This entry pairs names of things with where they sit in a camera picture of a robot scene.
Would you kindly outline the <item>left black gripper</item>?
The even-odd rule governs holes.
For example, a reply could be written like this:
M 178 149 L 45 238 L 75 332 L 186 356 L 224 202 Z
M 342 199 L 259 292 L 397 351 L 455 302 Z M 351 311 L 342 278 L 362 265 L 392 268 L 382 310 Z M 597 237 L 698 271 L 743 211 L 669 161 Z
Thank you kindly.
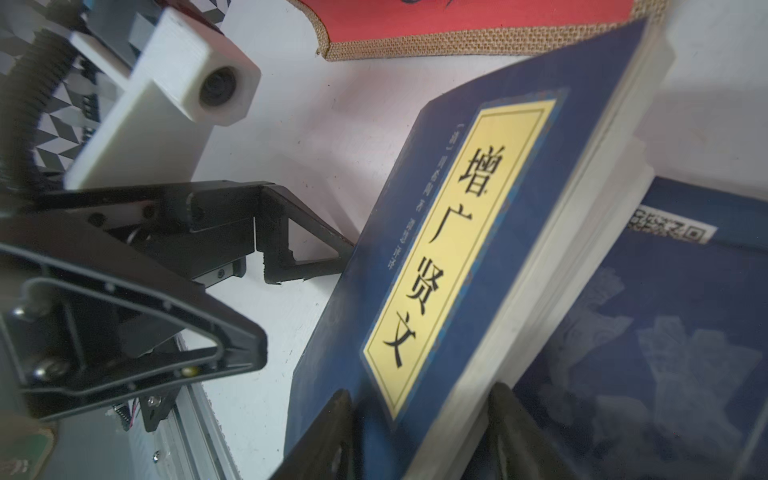
M 264 330 L 203 287 L 243 277 L 255 248 L 272 285 L 339 274 L 354 249 L 289 189 L 262 182 L 60 190 L 23 201 L 25 213 L 56 210 L 181 277 L 137 255 L 89 261 L 2 246 L 2 384 L 40 420 L 262 369 Z

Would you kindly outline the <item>red burlap canvas bag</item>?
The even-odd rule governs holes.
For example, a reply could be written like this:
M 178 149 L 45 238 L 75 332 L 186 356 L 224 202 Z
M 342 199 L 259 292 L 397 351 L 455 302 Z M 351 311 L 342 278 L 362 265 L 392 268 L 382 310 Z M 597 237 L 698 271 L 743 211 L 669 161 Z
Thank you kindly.
M 637 20 L 666 1 L 296 1 L 329 62 L 430 56 L 530 56 Z

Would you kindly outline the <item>blue book yellow label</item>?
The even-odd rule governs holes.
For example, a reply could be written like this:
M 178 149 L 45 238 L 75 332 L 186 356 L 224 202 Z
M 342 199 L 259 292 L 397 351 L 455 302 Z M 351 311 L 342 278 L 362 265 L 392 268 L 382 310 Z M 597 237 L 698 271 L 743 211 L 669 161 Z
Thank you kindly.
M 292 375 L 285 453 L 350 393 L 361 479 L 448 479 L 513 336 L 653 180 L 635 131 L 674 60 L 637 20 L 419 113 Z

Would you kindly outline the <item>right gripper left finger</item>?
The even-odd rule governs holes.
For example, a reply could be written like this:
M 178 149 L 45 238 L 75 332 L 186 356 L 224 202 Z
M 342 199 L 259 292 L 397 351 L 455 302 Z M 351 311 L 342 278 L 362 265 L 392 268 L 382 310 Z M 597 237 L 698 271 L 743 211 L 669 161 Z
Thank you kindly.
M 271 479 L 357 479 L 354 449 L 351 396 L 340 389 L 330 397 Z

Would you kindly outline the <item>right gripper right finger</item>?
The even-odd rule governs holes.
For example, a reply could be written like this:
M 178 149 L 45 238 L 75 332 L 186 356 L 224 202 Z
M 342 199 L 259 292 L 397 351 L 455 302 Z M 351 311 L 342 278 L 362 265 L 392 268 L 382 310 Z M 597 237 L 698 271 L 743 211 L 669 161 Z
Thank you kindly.
M 496 479 L 576 478 L 508 385 L 491 388 L 488 419 Z

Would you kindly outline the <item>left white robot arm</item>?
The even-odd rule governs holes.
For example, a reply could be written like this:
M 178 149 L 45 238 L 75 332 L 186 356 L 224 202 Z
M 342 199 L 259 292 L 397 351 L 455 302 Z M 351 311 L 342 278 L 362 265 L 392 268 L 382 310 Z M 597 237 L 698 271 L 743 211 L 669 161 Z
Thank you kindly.
M 353 244 L 287 188 L 196 182 L 259 68 L 188 1 L 53 1 L 1 86 L 2 387 L 52 422 L 267 362 L 207 290 L 261 253 L 269 284 Z

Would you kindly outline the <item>blue book map cover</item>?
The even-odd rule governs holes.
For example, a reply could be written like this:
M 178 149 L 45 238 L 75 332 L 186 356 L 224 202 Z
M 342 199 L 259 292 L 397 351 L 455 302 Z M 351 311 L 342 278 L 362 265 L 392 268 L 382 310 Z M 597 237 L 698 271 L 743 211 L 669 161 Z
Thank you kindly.
M 463 446 L 495 478 L 508 385 L 575 479 L 767 475 L 767 202 L 656 178 L 598 202 L 596 248 L 513 336 Z

